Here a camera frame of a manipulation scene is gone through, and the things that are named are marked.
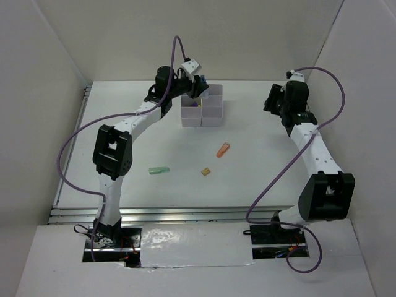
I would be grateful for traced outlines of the clear blue spray bottle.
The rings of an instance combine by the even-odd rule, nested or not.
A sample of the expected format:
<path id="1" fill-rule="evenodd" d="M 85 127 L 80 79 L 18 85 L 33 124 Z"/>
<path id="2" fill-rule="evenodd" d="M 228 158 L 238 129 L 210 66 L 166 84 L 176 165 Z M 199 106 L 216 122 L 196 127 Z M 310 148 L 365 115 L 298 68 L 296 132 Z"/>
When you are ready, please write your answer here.
<path id="1" fill-rule="evenodd" d="M 205 75 L 200 76 L 200 84 L 201 84 L 201 86 L 208 86 Z"/>

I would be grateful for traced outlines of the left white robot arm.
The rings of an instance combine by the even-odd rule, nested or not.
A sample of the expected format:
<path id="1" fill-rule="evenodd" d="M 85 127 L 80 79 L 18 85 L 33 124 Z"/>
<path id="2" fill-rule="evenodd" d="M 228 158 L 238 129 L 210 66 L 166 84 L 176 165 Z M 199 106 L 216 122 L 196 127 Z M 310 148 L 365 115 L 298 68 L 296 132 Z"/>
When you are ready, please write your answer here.
<path id="1" fill-rule="evenodd" d="M 132 166 L 133 142 L 169 112 L 172 99 L 181 95 L 195 99 L 209 88 L 198 75 L 200 69 L 201 66 L 192 60 L 183 63 L 177 72 L 170 66 L 158 68 L 155 84 L 134 114 L 114 126 L 99 128 L 93 163 L 99 174 L 100 192 L 105 198 L 98 208 L 94 226 L 107 246 L 117 246 L 122 240 L 121 186 Z"/>

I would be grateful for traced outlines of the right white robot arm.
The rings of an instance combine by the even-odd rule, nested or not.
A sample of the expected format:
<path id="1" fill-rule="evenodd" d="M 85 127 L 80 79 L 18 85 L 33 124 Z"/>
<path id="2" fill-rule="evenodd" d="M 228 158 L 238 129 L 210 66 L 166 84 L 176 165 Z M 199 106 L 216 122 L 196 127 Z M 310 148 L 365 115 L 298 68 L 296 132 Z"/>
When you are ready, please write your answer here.
<path id="1" fill-rule="evenodd" d="M 277 115 L 288 137 L 303 151 L 302 158 L 309 179 L 298 203 L 277 215 L 279 222 L 270 227 L 271 238 L 285 242 L 291 229 L 312 222 L 343 220 L 347 217 L 355 188 L 355 178 L 344 173 L 334 161 L 313 113 L 307 111 L 308 85 L 291 80 L 285 85 L 272 85 L 264 111 Z"/>

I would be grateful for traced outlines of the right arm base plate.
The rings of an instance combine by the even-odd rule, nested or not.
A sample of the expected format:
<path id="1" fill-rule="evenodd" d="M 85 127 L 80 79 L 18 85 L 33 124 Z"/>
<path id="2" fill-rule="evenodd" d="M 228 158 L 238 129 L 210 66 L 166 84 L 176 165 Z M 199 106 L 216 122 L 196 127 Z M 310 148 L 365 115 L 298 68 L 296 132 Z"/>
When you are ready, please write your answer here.
<path id="1" fill-rule="evenodd" d="M 306 238 L 299 229 L 283 229 L 275 225 L 251 225 L 243 231 L 250 237 L 253 259 L 286 258 L 290 251 L 295 250 L 291 257 L 308 257 Z"/>

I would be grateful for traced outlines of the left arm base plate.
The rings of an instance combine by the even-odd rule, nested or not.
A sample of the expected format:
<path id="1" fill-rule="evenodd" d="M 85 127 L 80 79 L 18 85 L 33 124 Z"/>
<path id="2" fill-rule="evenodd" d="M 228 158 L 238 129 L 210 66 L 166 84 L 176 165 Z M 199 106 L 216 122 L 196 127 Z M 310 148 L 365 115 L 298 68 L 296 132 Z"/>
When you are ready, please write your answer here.
<path id="1" fill-rule="evenodd" d="M 121 229 L 121 237 L 111 240 L 103 235 L 96 235 L 91 242 L 91 230 L 85 228 L 85 245 L 82 262 L 120 262 L 126 267 L 137 268 L 141 266 L 140 250 L 142 228 L 128 227 Z"/>

